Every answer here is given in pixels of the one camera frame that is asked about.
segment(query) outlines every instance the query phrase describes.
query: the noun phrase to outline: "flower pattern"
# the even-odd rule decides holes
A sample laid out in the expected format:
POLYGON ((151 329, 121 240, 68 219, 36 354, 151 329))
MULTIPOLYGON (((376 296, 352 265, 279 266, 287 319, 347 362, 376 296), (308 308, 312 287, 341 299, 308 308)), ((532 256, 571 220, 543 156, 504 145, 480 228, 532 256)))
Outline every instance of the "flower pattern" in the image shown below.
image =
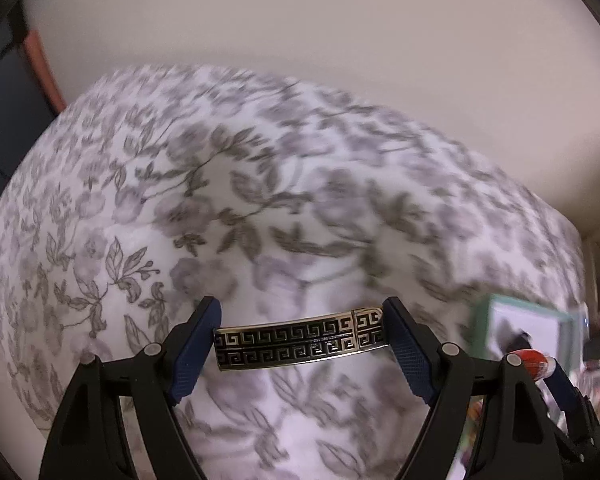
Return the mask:
POLYGON ((154 225, 167 237, 185 233, 202 234, 214 217, 213 204, 206 196, 164 197, 155 207, 154 225))
MULTIPOLYGON (((6 187, 0 354, 48 430, 81 358, 164 341, 205 294, 226 325, 398 295, 465 346, 481 295, 567 310, 582 275, 563 216, 400 112, 289 77, 144 66, 78 97, 6 187)), ((210 355, 176 414, 210 479, 390 479, 426 407, 389 351, 240 374, 210 355)))

